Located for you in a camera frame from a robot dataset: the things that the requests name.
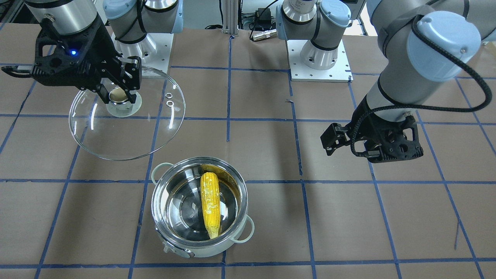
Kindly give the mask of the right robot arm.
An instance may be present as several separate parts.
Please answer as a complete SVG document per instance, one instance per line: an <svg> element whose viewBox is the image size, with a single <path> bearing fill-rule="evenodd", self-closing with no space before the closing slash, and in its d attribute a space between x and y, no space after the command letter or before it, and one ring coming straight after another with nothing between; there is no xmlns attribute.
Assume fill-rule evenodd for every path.
<svg viewBox="0 0 496 279"><path fill-rule="evenodd" d="M32 66L6 65L15 78L33 78L44 86L74 86L115 102L102 82L109 79L124 92L123 101L136 103L141 87L142 54L116 50L114 42L133 45L150 33L183 29L181 0L105 0L103 9L115 38L91 0L26 0L41 26Z"/></svg>

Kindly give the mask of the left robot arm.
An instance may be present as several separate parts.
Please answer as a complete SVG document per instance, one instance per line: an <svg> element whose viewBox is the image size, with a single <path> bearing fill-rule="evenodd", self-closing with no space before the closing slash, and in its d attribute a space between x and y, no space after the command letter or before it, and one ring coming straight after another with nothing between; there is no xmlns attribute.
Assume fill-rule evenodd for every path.
<svg viewBox="0 0 496 279"><path fill-rule="evenodd" d="M423 149L412 113L416 109L470 113L484 109L491 89L467 62L482 41L495 40L494 0L367 0L378 46L388 60L352 120L331 124L320 140L327 155L350 146L371 163L419 158ZM424 102L460 71L485 94L472 108L427 106Z"/></svg>

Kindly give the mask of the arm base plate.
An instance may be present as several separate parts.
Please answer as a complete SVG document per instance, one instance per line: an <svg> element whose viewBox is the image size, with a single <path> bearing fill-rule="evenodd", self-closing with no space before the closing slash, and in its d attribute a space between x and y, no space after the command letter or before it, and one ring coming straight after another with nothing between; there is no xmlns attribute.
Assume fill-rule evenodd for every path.
<svg viewBox="0 0 496 279"><path fill-rule="evenodd" d="M124 57L140 56L142 66L168 72L170 53L174 34L168 33L148 33L147 36L138 43L125 44L115 40L113 33L111 38L114 41L116 50Z"/></svg>
<svg viewBox="0 0 496 279"><path fill-rule="evenodd" d="M353 81L352 71L341 40L331 51L317 49L310 40L286 42L292 81L336 82Z"/></svg>

